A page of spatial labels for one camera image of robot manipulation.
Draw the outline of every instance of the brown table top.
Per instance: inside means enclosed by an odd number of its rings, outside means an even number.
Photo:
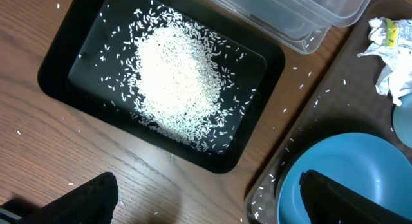
[[[241,160],[213,174],[40,90],[37,70],[70,3],[0,0],[0,204],[20,197],[41,207],[111,171],[124,203],[113,223],[239,223],[248,188],[349,31],[332,28],[311,55],[282,46],[285,70]]]

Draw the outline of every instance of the transparent plastic box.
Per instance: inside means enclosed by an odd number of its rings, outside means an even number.
[[[334,25],[355,23],[371,0],[211,0],[302,54]]]

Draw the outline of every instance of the crumpled white tissue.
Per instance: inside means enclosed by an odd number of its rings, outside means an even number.
[[[386,63],[375,85],[379,95],[391,93],[393,103],[401,106],[400,97],[412,92],[412,21],[386,18],[369,20],[372,28],[369,48],[358,54],[378,55]]]

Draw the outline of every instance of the brown tray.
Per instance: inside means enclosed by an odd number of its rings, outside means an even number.
[[[403,0],[376,0],[369,5],[248,193],[245,216],[249,223],[277,223],[276,191],[280,189],[288,169],[299,153],[330,136],[349,132],[369,133],[391,142],[412,162],[412,149],[406,147],[392,129],[392,99],[379,95],[375,89],[384,62],[377,56],[357,57],[371,44],[368,21],[374,17],[412,19],[412,5]]]

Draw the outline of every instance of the small blue bowl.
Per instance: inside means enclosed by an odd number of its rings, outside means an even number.
[[[393,129],[400,141],[412,148],[412,94],[403,96],[400,100],[402,105],[395,107],[393,111]]]
[[[376,204],[412,219],[412,165],[392,144],[364,133],[327,138],[290,168],[277,204],[280,224],[310,223],[300,193],[303,172],[314,169]]]

